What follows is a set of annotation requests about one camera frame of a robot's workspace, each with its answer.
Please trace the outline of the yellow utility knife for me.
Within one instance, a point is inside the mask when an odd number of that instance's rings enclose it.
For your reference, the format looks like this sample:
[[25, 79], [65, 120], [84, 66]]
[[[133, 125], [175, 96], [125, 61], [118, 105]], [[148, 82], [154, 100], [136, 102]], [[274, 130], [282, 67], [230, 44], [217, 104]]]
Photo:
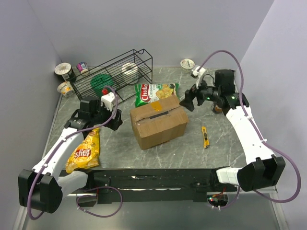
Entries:
[[203, 140], [204, 140], [204, 148], [207, 149], [210, 146], [210, 142], [209, 142], [209, 137], [208, 137], [206, 127], [202, 126], [201, 131], [202, 131]]

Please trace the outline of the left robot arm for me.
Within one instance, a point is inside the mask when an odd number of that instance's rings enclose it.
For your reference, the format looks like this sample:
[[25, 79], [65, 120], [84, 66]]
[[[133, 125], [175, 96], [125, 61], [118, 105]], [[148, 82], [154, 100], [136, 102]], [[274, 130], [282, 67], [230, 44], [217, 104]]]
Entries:
[[93, 172], [78, 168], [61, 177], [63, 165], [94, 128], [117, 130], [121, 124], [121, 111], [114, 93], [101, 99], [85, 97], [80, 101], [80, 108], [65, 123], [50, 151], [31, 170], [22, 170], [18, 176], [19, 202], [27, 208], [30, 219], [36, 219], [32, 209], [42, 214], [54, 213], [67, 195], [79, 189], [85, 193], [94, 189]]

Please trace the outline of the brown cardboard express box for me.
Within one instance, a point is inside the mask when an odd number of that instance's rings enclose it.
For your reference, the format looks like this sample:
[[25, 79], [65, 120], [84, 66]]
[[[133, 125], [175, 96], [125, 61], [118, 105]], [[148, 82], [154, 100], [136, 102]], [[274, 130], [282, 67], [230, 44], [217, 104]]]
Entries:
[[188, 116], [177, 96], [130, 110], [132, 130], [142, 150], [184, 135]]

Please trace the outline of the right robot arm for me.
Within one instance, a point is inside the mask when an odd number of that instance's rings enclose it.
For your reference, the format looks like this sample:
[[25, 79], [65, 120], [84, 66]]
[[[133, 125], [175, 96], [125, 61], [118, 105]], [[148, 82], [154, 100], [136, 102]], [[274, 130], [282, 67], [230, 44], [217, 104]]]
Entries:
[[217, 70], [213, 86], [209, 86], [204, 79], [205, 68], [196, 66], [191, 75], [196, 78], [196, 83], [185, 91], [185, 98], [180, 105], [193, 111], [194, 99], [197, 99], [198, 105], [202, 105], [204, 101], [217, 104], [232, 124], [247, 163], [243, 168], [214, 169], [210, 178], [210, 187], [220, 191], [226, 184], [232, 184], [248, 192], [275, 186], [285, 168], [285, 160], [283, 157], [276, 157], [273, 151], [264, 145], [251, 124], [252, 115], [245, 115], [245, 112], [251, 112], [251, 108], [245, 95], [236, 92], [234, 71]]

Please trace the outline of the green Chuba cassava chips bag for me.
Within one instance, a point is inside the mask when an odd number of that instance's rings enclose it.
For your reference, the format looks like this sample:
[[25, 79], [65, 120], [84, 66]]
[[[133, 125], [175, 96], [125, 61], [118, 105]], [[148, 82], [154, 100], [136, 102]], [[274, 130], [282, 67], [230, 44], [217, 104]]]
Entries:
[[179, 88], [178, 83], [169, 84], [136, 84], [134, 86], [136, 91], [135, 107], [140, 107], [160, 99], [168, 98], [177, 95]]

